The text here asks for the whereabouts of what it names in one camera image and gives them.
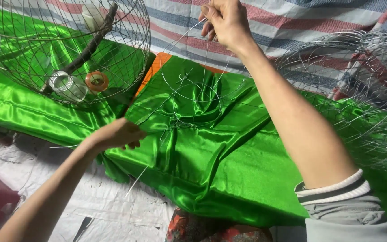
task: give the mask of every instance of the white bottle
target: white bottle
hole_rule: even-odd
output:
[[[104,16],[99,7],[93,3],[87,3],[82,6],[82,16],[85,20],[86,28],[95,32],[104,25]]]

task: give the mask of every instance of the hand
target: hand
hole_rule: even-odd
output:
[[[198,20],[207,18],[201,35],[210,33],[209,41],[215,39],[236,55],[242,51],[241,47],[256,45],[247,21],[246,7],[239,0],[211,0],[210,5],[201,6],[201,12]]]
[[[146,136],[146,132],[142,131],[137,124],[126,118],[119,118],[95,131],[82,143],[92,145],[99,151],[115,147],[125,150],[126,145],[130,149],[135,149],[135,147],[140,147],[139,140],[143,140]]]

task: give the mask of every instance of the forearm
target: forearm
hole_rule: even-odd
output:
[[[288,154],[308,188],[336,184],[355,168],[326,119],[284,79],[256,44],[237,55],[249,70]]]
[[[47,241],[98,151],[80,145],[0,230],[0,242]]]

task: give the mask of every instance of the gray sleeve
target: gray sleeve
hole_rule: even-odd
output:
[[[311,190],[301,183],[295,192],[310,215],[308,242],[387,242],[385,212],[361,169],[341,183]]]

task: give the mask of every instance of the clear plastic container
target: clear plastic container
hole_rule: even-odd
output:
[[[95,32],[104,25],[104,16],[99,8],[93,3],[82,6],[82,16],[89,31]]]
[[[81,102],[89,92],[83,81],[63,71],[57,71],[50,77],[49,86],[68,102]]]

